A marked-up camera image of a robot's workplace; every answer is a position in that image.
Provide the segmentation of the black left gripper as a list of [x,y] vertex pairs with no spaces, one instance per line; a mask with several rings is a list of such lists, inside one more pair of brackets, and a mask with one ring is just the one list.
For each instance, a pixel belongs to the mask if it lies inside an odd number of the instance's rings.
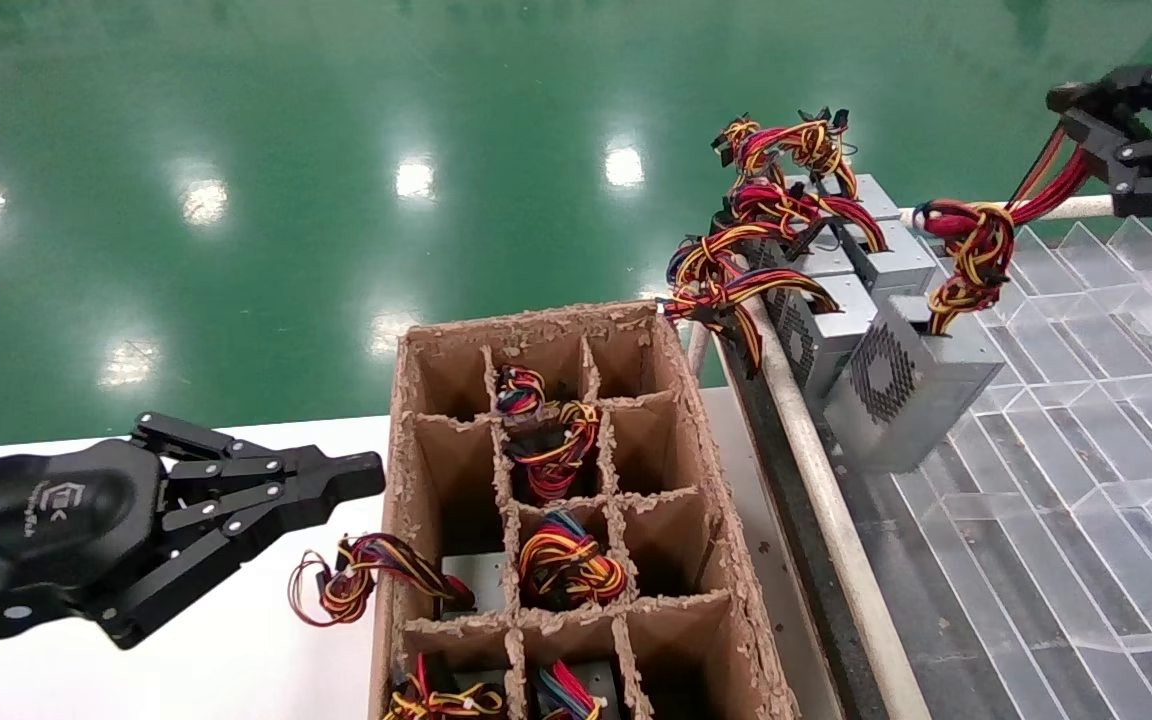
[[[164,480],[182,510],[161,520]],[[129,442],[1,456],[0,639],[81,617],[131,650],[285,535],[385,488],[376,452],[273,450],[164,414]]]

